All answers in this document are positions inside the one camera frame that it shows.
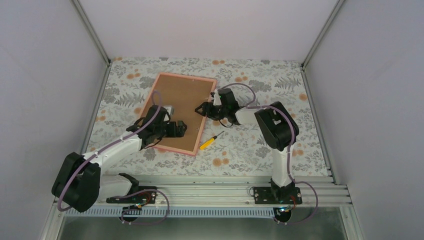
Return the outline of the pink picture frame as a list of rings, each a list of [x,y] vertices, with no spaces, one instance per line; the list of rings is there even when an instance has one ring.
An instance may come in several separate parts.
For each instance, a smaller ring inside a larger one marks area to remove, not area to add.
[[[206,117],[195,112],[202,103],[211,99],[211,92],[216,88],[217,80],[199,76],[182,75],[176,73],[160,72],[148,87],[148,95],[139,116],[145,116],[149,107],[153,105],[151,95],[156,90],[160,93],[154,97],[156,104],[172,106],[174,112],[172,122],[183,121],[187,130],[183,137],[164,138],[154,146],[158,150],[166,150],[179,154],[195,156],[199,150],[201,136],[206,123]]]

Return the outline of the yellow handled screwdriver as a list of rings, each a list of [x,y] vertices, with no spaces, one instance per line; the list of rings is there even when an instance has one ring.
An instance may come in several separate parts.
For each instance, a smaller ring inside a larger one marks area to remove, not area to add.
[[[217,135],[215,135],[215,136],[213,136],[213,137],[211,137],[210,139],[208,139],[206,142],[204,142],[200,147],[199,147],[199,149],[200,150],[204,150],[205,148],[207,148],[209,145],[211,145],[217,138],[218,138],[218,136],[220,136],[221,134],[223,134],[224,133],[224,131],[221,131],[219,134],[217,134]]]

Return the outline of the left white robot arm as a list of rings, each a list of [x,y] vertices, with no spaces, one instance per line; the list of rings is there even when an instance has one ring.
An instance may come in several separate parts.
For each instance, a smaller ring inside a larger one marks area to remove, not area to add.
[[[134,202],[139,197],[139,181],[127,173],[105,173],[123,158],[153,146],[154,141],[182,138],[188,127],[182,120],[172,121],[173,112],[172,106],[153,105],[114,141],[84,154],[68,154],[51,188],[58,209],[82,213],[109,198]]]

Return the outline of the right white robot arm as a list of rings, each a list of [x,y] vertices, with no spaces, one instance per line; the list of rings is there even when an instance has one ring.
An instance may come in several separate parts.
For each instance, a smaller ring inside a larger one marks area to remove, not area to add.
[[[270,195],[274,202],[284,203],[296,196],[292,176],[291,147],[299,127],[279,101],[265,106],[240,106],[231,89],[211,93],[212,101],[203,102],[194,111],[213,121],[227,119],[233,125],[257,124],[265,143],[272,149]]]

